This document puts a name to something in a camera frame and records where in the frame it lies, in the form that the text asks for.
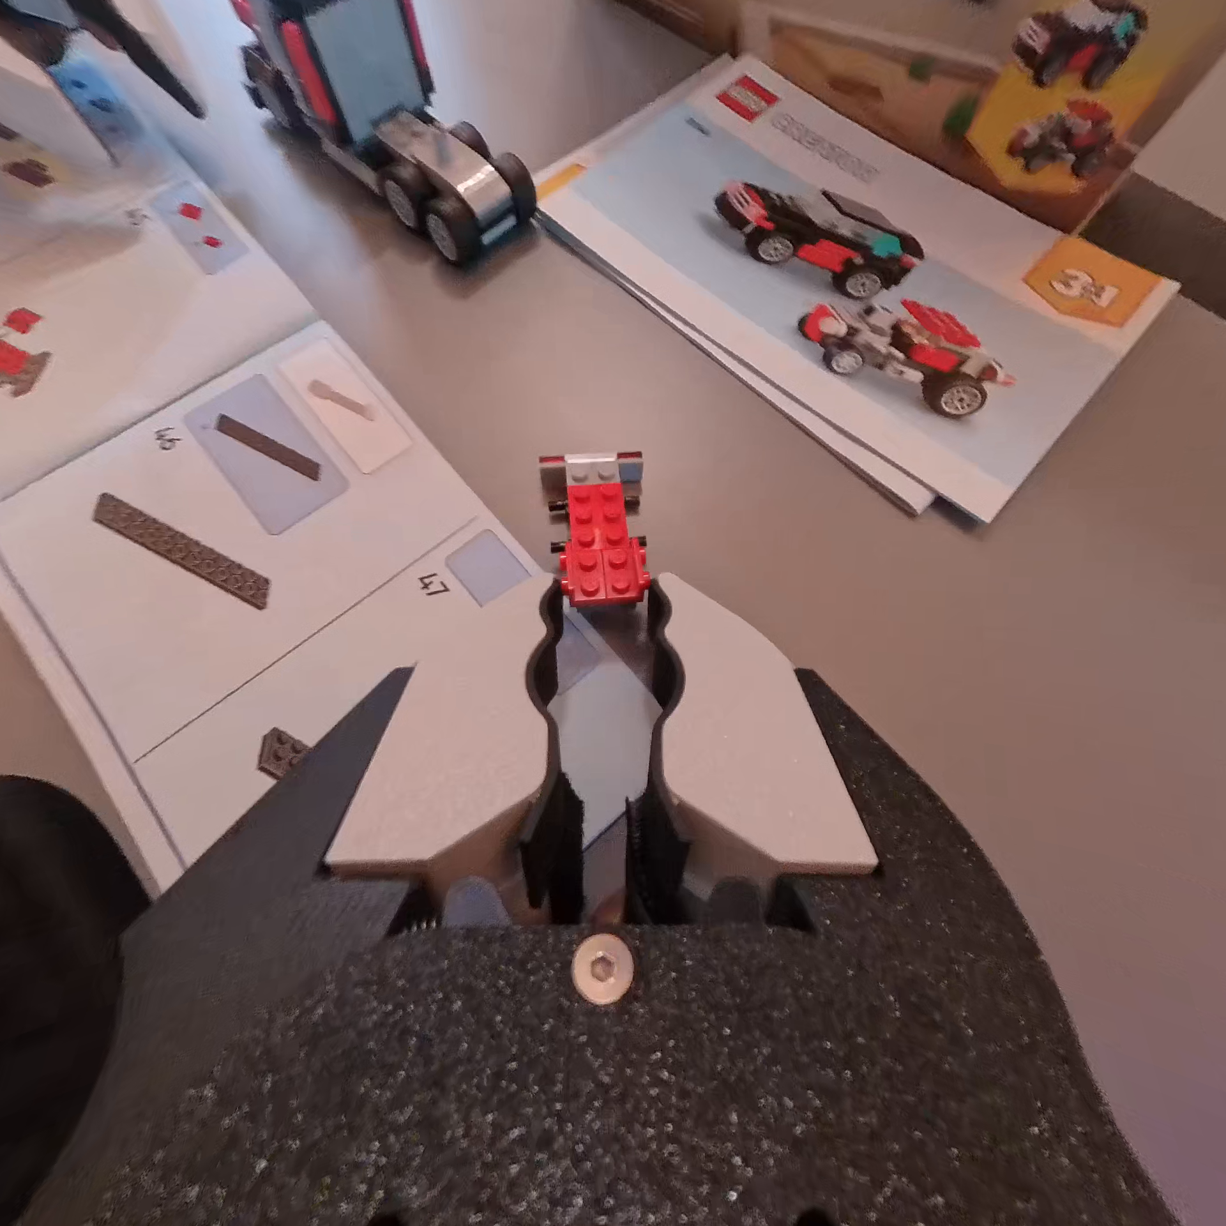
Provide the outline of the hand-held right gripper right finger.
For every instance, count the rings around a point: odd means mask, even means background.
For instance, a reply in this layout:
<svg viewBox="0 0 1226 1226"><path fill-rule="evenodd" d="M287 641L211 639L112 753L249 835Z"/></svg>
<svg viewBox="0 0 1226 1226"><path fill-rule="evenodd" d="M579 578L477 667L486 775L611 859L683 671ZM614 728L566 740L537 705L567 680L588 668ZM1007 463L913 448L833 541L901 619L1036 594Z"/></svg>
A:
<svg viewBox="0 0 1226 1226"><path fill-rule="evenodd" d="M802 679L750 622L665 572L648 591L659 705L643 792L626 804L626 915L687 924L725 883L878 868Z"/></svg>

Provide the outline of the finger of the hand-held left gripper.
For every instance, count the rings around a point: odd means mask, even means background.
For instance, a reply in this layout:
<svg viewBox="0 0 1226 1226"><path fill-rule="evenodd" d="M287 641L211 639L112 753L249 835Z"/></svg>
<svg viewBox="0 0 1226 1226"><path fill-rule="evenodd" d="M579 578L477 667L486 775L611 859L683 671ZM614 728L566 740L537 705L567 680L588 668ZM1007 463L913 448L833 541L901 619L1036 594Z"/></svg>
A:
<svg viewBox="0 0 1226 1226"><path fill-rule="evenodd" d="M1 44L1 121L67 168L112 168L106 147L52 77Z"/></svg>

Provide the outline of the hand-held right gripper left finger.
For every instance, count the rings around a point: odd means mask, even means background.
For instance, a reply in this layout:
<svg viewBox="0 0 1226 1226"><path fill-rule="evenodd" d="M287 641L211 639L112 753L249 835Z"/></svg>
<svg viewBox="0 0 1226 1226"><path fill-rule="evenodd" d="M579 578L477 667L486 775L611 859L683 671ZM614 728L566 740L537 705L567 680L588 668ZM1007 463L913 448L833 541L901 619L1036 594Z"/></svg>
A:
<svg viewBox="0 0 1226 1226"><path fill-rule="evenodd" d="M436 635L413 665L325 865L415 878L432 900L488 881L513 918L582 915L583 803L561 768L560 584L531 576Z"/></svg>

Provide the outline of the grey red lego assembly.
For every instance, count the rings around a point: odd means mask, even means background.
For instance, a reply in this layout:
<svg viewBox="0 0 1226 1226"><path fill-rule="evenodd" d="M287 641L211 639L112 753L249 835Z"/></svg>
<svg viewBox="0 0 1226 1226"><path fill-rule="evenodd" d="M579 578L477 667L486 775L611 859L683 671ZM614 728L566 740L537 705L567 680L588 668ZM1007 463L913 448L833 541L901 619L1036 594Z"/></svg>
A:
<svg viewBox="0 0 1226 1226"><path fill-rule="evenodd" d="M538 473L547 512L566 525L566 537L550 546L566 601L579 611L639 604L650 573L646 537L630 519L639 511L643 454L544 454Z"/></svg>

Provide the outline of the black red lego truck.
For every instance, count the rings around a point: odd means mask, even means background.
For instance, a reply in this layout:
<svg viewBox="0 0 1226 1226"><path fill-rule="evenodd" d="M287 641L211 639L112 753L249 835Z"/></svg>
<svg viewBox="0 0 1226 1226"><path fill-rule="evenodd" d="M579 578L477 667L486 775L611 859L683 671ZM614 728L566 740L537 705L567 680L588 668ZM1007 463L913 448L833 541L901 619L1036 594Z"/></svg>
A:
<svg viewBox="0 0 1226 1226"><path fill-rule="evenodd" d="M252 103L309 134L401 228L452 267L534 220L523 162L432 109L434 79L410 1L233 1Z"/></svg>

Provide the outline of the open lego instruction booklet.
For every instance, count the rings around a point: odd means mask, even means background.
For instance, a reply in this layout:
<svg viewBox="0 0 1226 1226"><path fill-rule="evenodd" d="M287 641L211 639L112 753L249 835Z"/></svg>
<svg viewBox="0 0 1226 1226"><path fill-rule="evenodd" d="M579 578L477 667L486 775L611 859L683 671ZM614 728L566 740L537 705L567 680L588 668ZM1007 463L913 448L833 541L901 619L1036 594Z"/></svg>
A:
<svg viewBox="0 0 1226 1226"><path fill-rule="evenodd" d="M542 572L96 63L68 68L112 168L2 127L2 619L163 890L297 744ZM572 613L556 665L583 846L653 705Z"/></svg>

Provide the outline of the lego set box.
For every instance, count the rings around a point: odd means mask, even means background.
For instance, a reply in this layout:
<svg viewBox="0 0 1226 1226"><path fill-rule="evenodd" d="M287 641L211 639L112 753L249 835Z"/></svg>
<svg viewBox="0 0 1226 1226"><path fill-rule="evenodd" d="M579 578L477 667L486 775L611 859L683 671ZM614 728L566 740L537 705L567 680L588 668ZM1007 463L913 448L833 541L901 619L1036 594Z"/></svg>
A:
<svg viewBox="0 0 1226 1226"><path fill-rule="evenodd" d="M739 49L1034 220L1081 230L1223 52L1223 1L741 3Z"/></svg>

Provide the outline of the car cover instruction booklet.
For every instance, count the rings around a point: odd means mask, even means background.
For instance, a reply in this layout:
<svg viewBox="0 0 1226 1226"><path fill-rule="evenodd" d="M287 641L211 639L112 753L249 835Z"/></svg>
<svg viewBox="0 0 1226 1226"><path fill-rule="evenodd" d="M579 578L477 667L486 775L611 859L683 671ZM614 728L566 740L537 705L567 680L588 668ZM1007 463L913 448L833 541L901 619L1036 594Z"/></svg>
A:
<svg viewBox="0 0 1226 1226"><path fill-rule="evenodd" d="M751 55L575 153L541 220L861 473L980 524L1177 293Z"/></svg>

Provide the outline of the black quilted wrist pad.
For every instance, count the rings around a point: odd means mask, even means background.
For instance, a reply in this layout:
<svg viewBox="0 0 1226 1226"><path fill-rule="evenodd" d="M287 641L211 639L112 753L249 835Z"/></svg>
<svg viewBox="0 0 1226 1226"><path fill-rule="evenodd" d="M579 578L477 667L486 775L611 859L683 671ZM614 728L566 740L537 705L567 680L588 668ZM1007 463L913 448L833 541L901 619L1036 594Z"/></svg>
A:
<svg viewBox="0 0 1226 1226"><path fill-rule="evenodd" d="M148 896L68 791L1 778L1 1223L71 1138L112 1042L119 940Z"/></svg>

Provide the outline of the grey desk mat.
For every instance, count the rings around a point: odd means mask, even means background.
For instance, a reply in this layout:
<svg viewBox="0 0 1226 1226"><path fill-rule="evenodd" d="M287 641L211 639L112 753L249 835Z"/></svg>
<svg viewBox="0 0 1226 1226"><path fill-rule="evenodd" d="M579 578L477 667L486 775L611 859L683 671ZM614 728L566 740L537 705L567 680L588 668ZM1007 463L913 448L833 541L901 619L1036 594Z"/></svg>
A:
<svg viewBox="0 0 1226 1226"><path fill-rule="evenodd" d="M1208 210L1131 174L1085 220L1080 236L1179 282L1182 296L1224 318L1224 222Z"/></svg>

